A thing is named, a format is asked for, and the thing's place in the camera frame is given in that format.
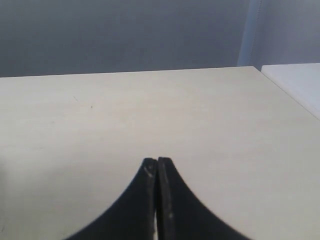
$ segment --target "table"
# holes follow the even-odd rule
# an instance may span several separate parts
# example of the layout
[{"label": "table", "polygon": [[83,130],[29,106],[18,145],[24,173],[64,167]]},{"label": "table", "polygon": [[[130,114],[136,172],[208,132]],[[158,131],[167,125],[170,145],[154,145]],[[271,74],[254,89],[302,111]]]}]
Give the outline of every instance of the table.
[{"label": "table", "polygon": [[320,238],[320,122],[253,67],[0,78],[0,239],[59,240],[171,157],[254,240]]},{"label": "table", "polygon": [[261,71],[320,120],[320,63],[265,65]]}]

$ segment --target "white table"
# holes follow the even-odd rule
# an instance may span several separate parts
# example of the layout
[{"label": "white table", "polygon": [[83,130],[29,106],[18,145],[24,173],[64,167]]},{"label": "white table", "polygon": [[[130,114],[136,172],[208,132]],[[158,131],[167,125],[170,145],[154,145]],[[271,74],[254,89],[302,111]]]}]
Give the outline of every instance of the white table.
[{"label": "white table", "polygon": [[265,65],[261,71],[320,120],[320,63]]},{"label": "white table", "polygon": [[59,240],[171,157],[254,240],[320,239],[320,122],[253,67],[0,79],[2,240]]}]

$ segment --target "table surface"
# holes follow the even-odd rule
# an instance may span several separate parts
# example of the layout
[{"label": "table surface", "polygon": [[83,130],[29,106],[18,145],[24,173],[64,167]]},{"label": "table surface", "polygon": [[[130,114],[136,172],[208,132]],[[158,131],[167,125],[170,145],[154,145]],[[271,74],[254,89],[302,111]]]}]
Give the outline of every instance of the table surface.
[{"label": "table surface", "polygon": [[265,65],[261,71],[320,120],[320,63]]},{"label": "table surface", "polygon": [[248,237],[320,238],[320,122],[253,67],[0,78],[0,112],[0,239],[69,236],[158,156]]}]

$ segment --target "gray wall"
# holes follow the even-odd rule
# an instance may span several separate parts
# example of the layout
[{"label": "gray wall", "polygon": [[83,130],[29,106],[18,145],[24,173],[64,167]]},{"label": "gray wall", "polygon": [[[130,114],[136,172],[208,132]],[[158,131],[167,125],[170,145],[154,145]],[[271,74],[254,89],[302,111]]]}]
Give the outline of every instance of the gray wall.
[{"label": "gray wall", "polygon": [[0,0],[0,77],[236,66],[249,0]]},{"label": "gray wall", "polygon": [[250,65],[260,69],[316,62],[320,62],[320,0],[262,0]]}]

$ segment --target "white surface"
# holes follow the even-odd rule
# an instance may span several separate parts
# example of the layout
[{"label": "white surface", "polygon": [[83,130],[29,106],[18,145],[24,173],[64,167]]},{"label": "white surface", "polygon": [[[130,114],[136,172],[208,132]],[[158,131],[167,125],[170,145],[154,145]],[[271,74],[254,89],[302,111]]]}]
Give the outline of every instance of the white surface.
[{"label": "white surface", "polygon": [[265,65],[261,71],[320,120],[320,63]]},{"label": "white surface", "polygon": [[144,157],[254,240],[320,239],[320,123],[253,67],[0,79],[0,239],[58,240]]}]

